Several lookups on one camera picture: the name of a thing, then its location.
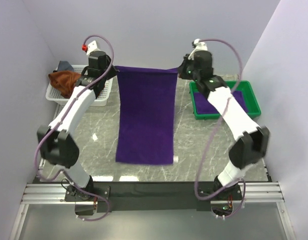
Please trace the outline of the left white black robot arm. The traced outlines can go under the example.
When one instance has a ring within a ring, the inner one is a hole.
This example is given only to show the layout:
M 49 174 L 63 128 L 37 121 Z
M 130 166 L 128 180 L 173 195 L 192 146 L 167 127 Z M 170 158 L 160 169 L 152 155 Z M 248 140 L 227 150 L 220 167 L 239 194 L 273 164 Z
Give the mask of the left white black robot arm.
M 104 51 L 95 49 L 88 53 L 88 65 L 75 83 L 73 93 L 58 116 L 37 131 L 37 155 L 51 165 L 59 167 L 69 181 L 67 193 L 82 201 L 95 196 L 92 177 L 79 162 L 79 147 L 73 139 L 86 110 L 95 102 L 108 80 L 117 75 L 112 59 Z

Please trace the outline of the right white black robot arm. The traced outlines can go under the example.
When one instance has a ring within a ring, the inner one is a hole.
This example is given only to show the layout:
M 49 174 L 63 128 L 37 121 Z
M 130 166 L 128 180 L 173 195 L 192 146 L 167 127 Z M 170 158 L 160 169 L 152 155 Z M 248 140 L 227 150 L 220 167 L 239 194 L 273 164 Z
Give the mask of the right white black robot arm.
M 229 162 L 214 179 L 214 195 L 224 200 L 231 194 L 231 186 L 266 155 L 270 131 L 248 116 L 226 82 L 213 73 L 212 62 L 209 51 L 193 51 L 183 57 L 178 74 L 181 79 L 195 82 L 198 92 L 219 112 L 235 139 Z

